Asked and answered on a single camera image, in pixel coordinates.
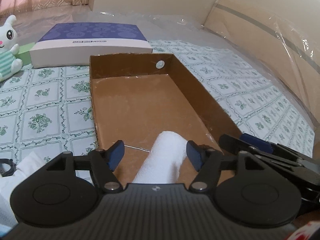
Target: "floral tablecloth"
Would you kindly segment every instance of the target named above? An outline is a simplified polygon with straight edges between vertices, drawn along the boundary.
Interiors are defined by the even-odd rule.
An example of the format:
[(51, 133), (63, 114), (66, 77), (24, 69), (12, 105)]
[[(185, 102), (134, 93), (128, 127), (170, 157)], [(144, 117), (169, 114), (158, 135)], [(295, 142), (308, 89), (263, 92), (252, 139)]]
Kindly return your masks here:
[[(183, 41), (150, 41), (174, 53), (242, 132), (312, 156), (314, 133), (272, 83), (230, 50)], [(0, 158), (21, 161), (31, 151), (49, 161), (62, 151), (97, 147), (89, 67), (27, 69), (0, 83)], [(89, 179), (89, 173), (78, 171)]]

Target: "white tissue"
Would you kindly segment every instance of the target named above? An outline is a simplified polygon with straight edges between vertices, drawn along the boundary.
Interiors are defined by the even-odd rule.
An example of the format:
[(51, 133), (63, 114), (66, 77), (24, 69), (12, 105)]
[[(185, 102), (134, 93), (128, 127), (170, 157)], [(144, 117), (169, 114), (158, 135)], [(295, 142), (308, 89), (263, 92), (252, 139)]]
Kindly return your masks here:
[(132, 183), (171, 184), (186, 158), (187, 140), (175, 132), (160, 133)]
[(17, 170), (12, 176), (0, 176), (0, 224), (12, 227), (17, 223), (10, 208), (10, 195), (17, 185), (43, 165), (45, 161), (32, 151), (17, 165)]

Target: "plush toy arm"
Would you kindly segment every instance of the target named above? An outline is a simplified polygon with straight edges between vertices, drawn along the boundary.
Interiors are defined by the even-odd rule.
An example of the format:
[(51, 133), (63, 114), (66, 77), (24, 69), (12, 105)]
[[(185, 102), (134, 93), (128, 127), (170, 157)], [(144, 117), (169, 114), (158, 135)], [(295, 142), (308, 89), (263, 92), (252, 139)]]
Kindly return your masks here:
[(16, 55), (19, 52), (19, 44), (18, 43), (14, 44), (10, 49), (10, 51), (13, 55)]

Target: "open brown cardboard box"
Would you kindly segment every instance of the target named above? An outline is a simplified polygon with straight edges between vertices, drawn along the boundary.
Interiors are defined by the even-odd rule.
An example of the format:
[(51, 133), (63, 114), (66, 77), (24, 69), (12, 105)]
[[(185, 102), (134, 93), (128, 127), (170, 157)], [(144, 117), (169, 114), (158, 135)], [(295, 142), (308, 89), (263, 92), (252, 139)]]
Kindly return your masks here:
[[(164, 61), (164, 67), (156, 63)], [(99, 147), (117, 140), (151, 150), (162, 131), (174, 131), (198, 145), (219, 149), (220, 135), (240, 130), (202, 84), (172, 54), (112, 54), (91, 56), (90, 84)], [(125, 186), (132, 182), (148, 152), (126, 147), (115, 175)], [(188, 158), (178, 183), (192, 182), (197, 172)], [(230, 178), (224, 171), (220, 181)]]

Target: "plush toy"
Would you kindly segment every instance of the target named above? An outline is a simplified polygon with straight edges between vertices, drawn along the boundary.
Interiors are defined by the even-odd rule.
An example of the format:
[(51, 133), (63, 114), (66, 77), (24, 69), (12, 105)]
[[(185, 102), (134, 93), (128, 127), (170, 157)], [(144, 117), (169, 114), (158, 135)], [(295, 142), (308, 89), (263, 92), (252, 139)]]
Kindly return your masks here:
[(16, 20), (14, 15), (10, 15), (0, 27), (0, 81), (11, 77), (22, 68), (22, 60), (14, 56), (19, 52), (17, 33), (12, 28)]

